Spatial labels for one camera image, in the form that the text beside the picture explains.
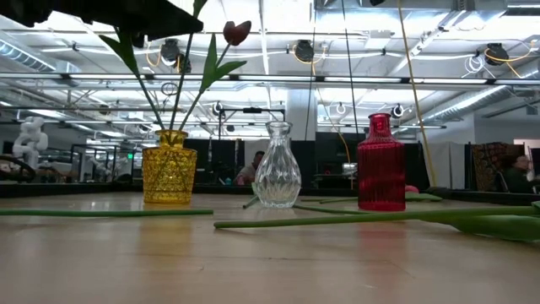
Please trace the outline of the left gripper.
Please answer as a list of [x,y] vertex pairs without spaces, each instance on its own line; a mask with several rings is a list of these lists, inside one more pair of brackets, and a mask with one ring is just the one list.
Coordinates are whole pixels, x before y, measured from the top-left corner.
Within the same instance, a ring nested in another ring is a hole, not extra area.
[[169,0],[0,0],[0,15],[27,27],[47,21],[52,12],[92,22],[106,9],[105,23],[130,33],[132,46],[143,48],[147,36],[201,31],[203,22]]

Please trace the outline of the black artificial tulip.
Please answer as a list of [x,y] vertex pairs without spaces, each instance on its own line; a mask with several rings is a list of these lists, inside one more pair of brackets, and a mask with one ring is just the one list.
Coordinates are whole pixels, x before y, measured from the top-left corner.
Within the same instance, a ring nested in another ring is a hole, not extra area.
[[[356,201],[357,198],[303,198],[303,202],[317,202],[319,204],[333,204],[333,203],[341,203],[341,202],[353,202]],[[429,193],[413,193],[413,192],[407,192],[405,193],[405,200],[406,201],[430,201],[430,202],[439,202],[442,201],[443,198],[435,196],[433,194]]]
[[253,204],[256,204],[259,200],[258,192],[257,192],[257,185],[254,182],[251,184],[251,190],[253,191],[253,196],[249,200],[248,203],[242,205],[243,209],[250,208]]
[[[299,206],[299,209],[329,213],[333,216],[346,216],[370,213],[352,213],[347,210],[323,209]],[[454,219],[448,221],[428,221],[449,225],[460,232],[478,236],[489,236],[507,241],[540,242],[540,215],[491,215],[472,219]]]

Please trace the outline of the yellow glass vase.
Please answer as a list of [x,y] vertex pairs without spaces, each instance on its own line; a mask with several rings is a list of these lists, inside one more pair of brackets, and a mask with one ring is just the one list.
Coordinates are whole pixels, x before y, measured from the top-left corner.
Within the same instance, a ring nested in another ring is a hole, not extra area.
[[188,133],[159,130],[156,147],[143,149],[143,201],[146,204],[189,205],[197,151],[184,147]]

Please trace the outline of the clear glass vase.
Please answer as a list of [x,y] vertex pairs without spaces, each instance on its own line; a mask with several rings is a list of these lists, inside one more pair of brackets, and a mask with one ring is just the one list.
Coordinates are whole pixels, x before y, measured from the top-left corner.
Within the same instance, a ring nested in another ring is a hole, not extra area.
[[292,208],[301,189],[299,165],[290,148],[290,122],[266,124],[269,144],[257,170],[253,188],[265,208]]

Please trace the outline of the red glass vase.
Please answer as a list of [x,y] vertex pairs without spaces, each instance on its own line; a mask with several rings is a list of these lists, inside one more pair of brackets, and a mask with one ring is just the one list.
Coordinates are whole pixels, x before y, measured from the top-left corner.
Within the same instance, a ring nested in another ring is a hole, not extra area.
[[406,209],[405,151],[391,131],[391,115],[369,116],[366,139],[358,144],[358,206],[363,210],[396,212]]

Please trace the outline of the black divider panel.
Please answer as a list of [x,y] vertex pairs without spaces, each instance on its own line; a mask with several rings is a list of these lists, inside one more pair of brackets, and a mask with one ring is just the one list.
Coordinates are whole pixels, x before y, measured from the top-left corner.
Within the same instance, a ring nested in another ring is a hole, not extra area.
[[245,165],[245,143],[240,140],[187,139],[184,147],[197,151],[196,185],[225,185]]
[[[356,135],[345,133],[345,143],[337,133],[316,133],[315,140],[292,140],[291,150],[299,165],[303,188],[350,188],[342,177],[343,164],[357,162]],[[420,143],[404,144],[406,183],[420,190],[429,187],[429,178]]]

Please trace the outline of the white curtain panel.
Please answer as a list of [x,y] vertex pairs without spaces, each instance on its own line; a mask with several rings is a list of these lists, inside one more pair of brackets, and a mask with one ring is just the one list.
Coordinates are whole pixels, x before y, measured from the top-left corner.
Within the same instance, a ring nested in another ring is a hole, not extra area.
[[465,188],[465,144],[452,142],[429,143],[429,154],[434,175],[431,174],[427,160],[425,166],[431,187]]

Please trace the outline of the patterned brown hanging rug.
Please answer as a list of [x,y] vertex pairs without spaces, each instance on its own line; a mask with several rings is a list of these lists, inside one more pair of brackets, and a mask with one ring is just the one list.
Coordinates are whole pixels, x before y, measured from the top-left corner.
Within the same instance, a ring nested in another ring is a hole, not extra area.
[[506,144],[493,142],[472,145],[472,163],[475,171],[476,188],[480,192],[496,190],[495,177],[503,171],[501,160],[508,155],[523,155],[522,144]]

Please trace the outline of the silver air duct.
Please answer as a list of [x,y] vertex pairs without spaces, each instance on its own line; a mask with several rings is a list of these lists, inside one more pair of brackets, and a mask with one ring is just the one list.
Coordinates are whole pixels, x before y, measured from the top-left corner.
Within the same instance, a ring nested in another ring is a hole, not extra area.
[[81,69],[68,61],[47,57],[29,47],[0,37],[0,57],[8,58],[39,73],[80,73]]
[[447,101],[441,110],[434,110],[422,117],[423,123],[446,122],[461,117],[484,106],[506,100],[514,94],[515,85],[503,80],[503,84],[495,82],[495,86],[478,92],[467,92]]

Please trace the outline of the black gantry frame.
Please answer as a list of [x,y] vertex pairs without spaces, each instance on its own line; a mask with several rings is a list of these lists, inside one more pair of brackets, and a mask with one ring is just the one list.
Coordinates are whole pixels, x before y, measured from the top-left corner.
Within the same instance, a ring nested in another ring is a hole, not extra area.
[[280,113],[282,115],[281,121],[285,121],[286,118],[286,111],[284,109],[267,109],[253,106],[240,109],[220,108],[218,109],[218,139],[221,139],[223,137],[223,126],[228,126],[228,120],[232,118],[237,112],[252,115],[267,113],[274,120],[277,120],[277,118],[275,117],[275,113]]

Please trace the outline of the long ceiling light rail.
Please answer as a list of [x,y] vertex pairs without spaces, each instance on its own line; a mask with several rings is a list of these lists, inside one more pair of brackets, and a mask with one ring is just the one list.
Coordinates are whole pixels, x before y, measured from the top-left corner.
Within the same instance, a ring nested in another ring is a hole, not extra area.
[[[0,79],[46,79],[46,80],[136,80],[132,74],[103,73],[0,73]],[[464,84],[464,85],[540,85],[540,79],[450,79],[415,78],[416,84]],[[219,81],[290,82],[290,83],[349,83],[354,84],[410,84],[410,78],[396,77],[342,77],[342,76],[278,76],[229,74]]]

